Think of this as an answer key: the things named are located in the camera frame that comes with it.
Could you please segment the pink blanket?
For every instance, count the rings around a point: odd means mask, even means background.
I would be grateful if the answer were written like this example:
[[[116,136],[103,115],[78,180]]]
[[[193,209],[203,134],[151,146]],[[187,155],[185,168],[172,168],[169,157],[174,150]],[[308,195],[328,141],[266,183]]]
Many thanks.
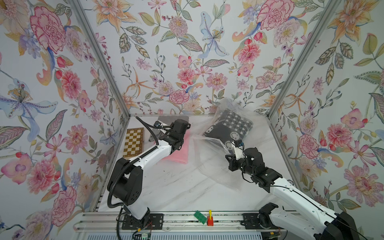
[[[184,143],[180,150],[176,150],[168,157],[162,159],[162,161],[175,162],[186,165],[189,160],[189,145],[190,145],[190,130],[187,130],[184,136]]]

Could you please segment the clear plastic vacuum bag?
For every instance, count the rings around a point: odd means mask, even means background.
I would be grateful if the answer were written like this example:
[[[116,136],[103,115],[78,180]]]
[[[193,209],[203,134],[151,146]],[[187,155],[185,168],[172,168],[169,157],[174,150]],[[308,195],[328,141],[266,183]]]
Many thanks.
[[[225,156],[235,154],[236,141],[244,143],[243,149],[259,147],[269,129],[265,116],[224,98],[212,118],[192,125],[191,159],[205,177],[239,191],[242,176],[239,171],[229,170]]]

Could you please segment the grey blanket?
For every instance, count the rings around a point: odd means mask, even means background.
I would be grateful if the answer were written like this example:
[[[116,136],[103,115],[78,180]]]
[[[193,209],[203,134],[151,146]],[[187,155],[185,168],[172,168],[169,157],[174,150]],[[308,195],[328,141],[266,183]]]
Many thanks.
[[[166,125],[171,125],[173,122],[176,120],[184,120],[186,122],[189,122],[189,117],[188,116],[159,116],[158,121],[161,123],[164,123]]]

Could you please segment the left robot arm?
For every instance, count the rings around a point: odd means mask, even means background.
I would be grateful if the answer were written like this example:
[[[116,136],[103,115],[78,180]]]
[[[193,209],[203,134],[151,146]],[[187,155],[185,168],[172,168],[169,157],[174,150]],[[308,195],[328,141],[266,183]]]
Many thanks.
[[[139,117],[136,119],[151,133],[155,144],[136,157],[117,160],[107,185],[107,206],[110,209],[121,207],[131,218],[145,223],[149,220],[150,209],[139,203],[144,171],[179,151],[191,124],[176,119],[169,125],[160,121],[149,125]]]

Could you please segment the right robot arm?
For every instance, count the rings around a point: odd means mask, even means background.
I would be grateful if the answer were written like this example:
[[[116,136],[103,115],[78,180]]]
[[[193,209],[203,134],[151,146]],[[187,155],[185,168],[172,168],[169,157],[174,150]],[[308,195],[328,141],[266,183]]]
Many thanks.
[[[361,238],[355,220],[349,214],[338,214],[302,193],[280,173],[266,167],[257,148],[236,148],[233,155],[226,155],[226,160],[230,171],[249,175],[250,183],[255,183],[299,213],[296,216],[277,204],[268,203],[259,209],[254,220],[258,227],[280,227],[304,240]]]

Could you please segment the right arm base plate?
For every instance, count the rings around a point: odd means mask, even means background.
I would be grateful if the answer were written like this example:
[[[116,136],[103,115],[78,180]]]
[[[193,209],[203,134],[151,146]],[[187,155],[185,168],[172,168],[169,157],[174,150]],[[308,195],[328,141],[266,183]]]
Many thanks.
[[[246,230],[279,230],[280,227],[273,225],[269,216],[259,213],[244,213],[240,224]]]

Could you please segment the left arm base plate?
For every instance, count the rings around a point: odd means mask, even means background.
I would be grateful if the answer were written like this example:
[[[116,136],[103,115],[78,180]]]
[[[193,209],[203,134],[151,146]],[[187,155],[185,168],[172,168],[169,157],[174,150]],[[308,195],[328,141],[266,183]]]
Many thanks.
[[[138,230],[147,228],[149,230],[162,230],[164,214],[147,214],[141,220],[131,215],[125,215],[122,223],[122,230]]]

